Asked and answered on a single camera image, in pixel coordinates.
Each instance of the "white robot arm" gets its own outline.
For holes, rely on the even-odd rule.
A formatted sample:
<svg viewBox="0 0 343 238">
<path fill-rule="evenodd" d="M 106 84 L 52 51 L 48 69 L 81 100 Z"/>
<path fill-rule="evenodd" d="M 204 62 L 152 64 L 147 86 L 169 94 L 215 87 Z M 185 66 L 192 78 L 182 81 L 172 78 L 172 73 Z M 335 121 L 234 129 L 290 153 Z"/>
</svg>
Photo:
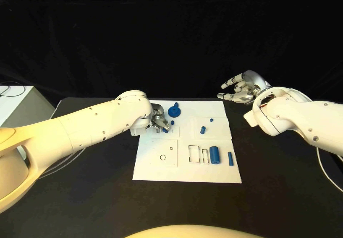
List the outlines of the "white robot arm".
<svg viewBox="0 0 343 238">
<path fill-rule="evenodd" d="M 310 145 L 343 155 L 342 104 L 313 102 L 296 89 L 271 87 L 254 71 L 247 71 L 228 80 L 222 88 L 237 82 L 245 82 L 235 88 L 238 93 L 219 93 L 218 97 L 238 103 L 254 103 L 253 110 L 245 114 L 253 127 L 258 125 L 271 136 L 293 130 Z"/>
<path fill-rule="evenodd" d="M 142 91 L 123 93 L 113 101 L 62 117 L 19 128 L 0 128 L 0 213 L 19 201 L 48 167 L 65 156 L 132 130 L 163 127 L 163 107 Z M 22 146 L 28 166 L 18 152 Z"/>
</svg>

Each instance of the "black table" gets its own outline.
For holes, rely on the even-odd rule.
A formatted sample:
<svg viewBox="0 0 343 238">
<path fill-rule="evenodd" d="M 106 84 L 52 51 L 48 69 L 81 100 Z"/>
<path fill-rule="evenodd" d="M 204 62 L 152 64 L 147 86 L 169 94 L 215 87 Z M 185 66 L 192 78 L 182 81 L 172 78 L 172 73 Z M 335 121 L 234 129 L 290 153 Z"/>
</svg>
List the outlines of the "black table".
<svg viewBox="0 0 343 238">
<path fill-rule="evenodd" d="M 109 100 L 67 98 L 54 116 Z M 271 238 L 343 237 L 343 194 L 325 177 L 316 148 L 296 132 L 271 137 L 251 128 L 250 108 L 225 102 L 244 184 L 133 181 L 139 137 L 126 132 L 36 182 L 0 214 L 0 237 L 124 237 L 173 224 Z"/>
</svg>

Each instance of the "black curtain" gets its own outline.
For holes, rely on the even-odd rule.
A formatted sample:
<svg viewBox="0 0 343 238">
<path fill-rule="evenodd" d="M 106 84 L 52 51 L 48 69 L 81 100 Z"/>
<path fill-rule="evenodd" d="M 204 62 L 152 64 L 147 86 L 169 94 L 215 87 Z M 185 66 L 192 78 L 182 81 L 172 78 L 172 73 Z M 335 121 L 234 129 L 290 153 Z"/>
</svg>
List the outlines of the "black curtain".
<svg viewBox="0 0 343 238">
<path fill-rule="evenodd" d="M 315 4 L 0 1 L 0 80 L 35 85 L 57 105 L 132 89 L 215 97 L 250 69 L 273 86 L 342 102 L 342 14 Z"/>
</svg>

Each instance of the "white paper sheet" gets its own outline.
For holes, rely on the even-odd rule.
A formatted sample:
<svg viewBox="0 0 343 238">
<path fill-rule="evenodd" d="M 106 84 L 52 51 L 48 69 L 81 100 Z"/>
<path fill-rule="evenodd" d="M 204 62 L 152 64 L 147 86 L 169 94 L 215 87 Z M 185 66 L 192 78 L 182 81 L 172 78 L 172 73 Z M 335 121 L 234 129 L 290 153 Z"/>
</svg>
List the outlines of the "white paper sheet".
<svg viewBox="0 0 343 238">
<path fill-rule="evenodd" d="M 172 118 L 168 110 L 175 102 L 152 100 L 163 106 L 166 120 L 173 120 L 175 125 L 169 133 L 150 128 L 142 135 L 133 180 L 243 183 L 224 103 L 178 101 L 182 113 Z M 219 148 L 219 164 L 211 163 L 211 146 Z M 228 152 L 234 155 L 234 166 L 230 166 Z"/>
</svg>

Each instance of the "blue plastic piece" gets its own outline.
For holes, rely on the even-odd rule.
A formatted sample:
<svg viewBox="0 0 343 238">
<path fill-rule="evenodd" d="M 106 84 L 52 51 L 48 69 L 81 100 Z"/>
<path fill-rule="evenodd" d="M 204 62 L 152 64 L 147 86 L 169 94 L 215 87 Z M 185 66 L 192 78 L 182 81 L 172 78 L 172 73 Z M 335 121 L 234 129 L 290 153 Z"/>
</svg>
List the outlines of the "blue plastic piece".
<svg viewBox="0 0 343 238">
<path fill-rule="evenodd" d="M 173 117 L 173 118 L 181 116 L 179 103 L 175 103 L 175 105 L 169 108 L 169 116 Z"/>
<path fill-rule="evenodd" d="M 209 147 L 209 156 L 211 156 L 211 163 L 212 164 L 218 164 L 221 163 L 221 159 L 219 159 L 219 151 L 218 151 L 218 147 L 212 146 Z"/>
<path fill-rule="evenodd" d="M 205 134 L 207 127 L 202 127 L 201 134 Z"/>
<path fill-rule="evenodd" d="M 232 153 L 228 152 L 228 156 L 230 156 L 230 165 L 234 166 L 234 158 L 232 158 Z"/>
</svg>

